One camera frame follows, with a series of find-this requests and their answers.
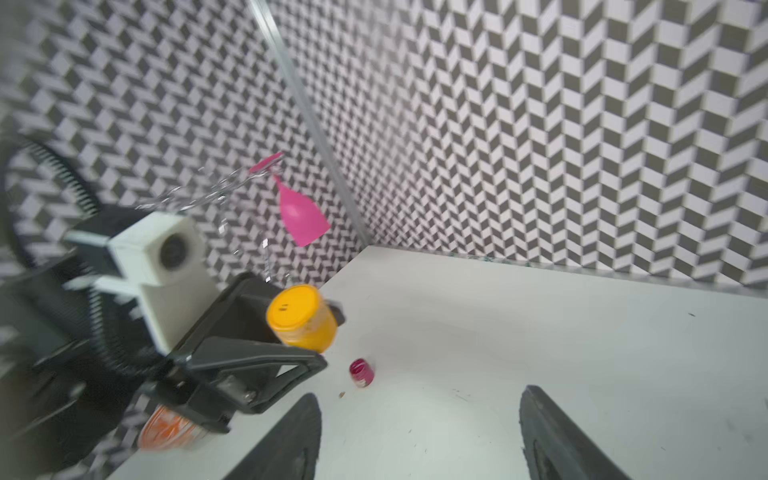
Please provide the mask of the orange jar lid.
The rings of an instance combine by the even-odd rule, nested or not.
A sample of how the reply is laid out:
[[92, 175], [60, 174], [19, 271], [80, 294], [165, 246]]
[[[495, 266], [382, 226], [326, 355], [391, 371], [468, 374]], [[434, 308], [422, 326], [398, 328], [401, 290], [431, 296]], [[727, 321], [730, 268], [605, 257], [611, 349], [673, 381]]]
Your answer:
[[266, 319], [273, 331], [295, 334], [305, 327], [315, 327], [328, 315], [319, 290], [303, 284], [281, 291], [270, 303]]

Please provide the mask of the orange paint jar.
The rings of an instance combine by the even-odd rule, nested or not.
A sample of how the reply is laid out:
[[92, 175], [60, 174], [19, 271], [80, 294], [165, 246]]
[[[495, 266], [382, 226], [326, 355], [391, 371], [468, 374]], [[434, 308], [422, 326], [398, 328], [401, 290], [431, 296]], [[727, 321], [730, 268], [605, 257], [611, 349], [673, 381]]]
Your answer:
[[316, 315], [293, 331], [279, 332], [278, 337], [287, 345], [325, 352], [334, 342], [338, 325], [332, 313]]

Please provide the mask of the magenta paint jar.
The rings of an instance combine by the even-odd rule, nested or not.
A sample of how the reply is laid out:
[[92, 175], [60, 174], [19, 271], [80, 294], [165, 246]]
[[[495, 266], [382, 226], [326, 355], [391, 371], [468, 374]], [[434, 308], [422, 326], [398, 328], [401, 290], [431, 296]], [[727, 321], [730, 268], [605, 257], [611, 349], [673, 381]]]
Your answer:
[[363, 358], [356, 359], [350, 364], [349, 373], [353, 383], [359, 388], [369, 386], [375, 378], [373, 367]]

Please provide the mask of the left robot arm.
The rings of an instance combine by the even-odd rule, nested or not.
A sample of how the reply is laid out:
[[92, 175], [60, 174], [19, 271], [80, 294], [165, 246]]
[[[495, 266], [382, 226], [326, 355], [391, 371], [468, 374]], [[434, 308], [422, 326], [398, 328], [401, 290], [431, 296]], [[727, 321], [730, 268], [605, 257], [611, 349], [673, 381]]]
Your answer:
[[73, 191], [85, 218], [68, 254], [40, 263], [1, 201], [1, 237], [22, 272], [1, 287], [1, 323], [18, 365], [1, 384], [6, 478], [60, 471], [115, 430], [136, 395], [159, 405], [141, 447], [225, 434], [322, 371], [345, 318], [310, 285], [245, 272], [219, 288], [186, 216], [104, 205], [72, 164], [24, 135], [1, 139], [1, 168], [27, 153]]

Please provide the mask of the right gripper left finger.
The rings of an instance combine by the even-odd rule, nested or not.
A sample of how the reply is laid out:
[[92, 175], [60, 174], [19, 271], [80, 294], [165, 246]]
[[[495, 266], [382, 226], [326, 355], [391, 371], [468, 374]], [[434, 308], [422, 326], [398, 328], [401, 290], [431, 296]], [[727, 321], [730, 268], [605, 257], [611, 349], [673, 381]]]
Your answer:
[[317, 397], [303, 395], [225, 480], [313, 480], [319, 460], [322, 414]]

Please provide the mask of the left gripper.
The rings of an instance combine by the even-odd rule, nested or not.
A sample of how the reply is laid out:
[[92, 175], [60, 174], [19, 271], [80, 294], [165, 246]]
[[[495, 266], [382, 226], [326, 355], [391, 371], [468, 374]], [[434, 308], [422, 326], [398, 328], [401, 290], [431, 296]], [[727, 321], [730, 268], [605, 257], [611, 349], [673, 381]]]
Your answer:
[[[238, 275], [160, 362], [140, 392], [210, 432], [227, 432], [235, 413], [262, 414], [324, 370], [322, 354], [282, 343], [267, 309], [282, 292], [252, 273]], [[320, 301], [320, 325], [343, 326], [335, 301]]]

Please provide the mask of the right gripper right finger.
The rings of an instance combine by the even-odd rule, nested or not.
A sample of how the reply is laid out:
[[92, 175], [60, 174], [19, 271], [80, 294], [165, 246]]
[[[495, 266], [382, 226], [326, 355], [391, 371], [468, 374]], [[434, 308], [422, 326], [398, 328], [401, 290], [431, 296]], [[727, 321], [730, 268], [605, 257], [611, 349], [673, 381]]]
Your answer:
[[629, 479], [541, 387], [523, 391], [519, 423], [532, 480]]

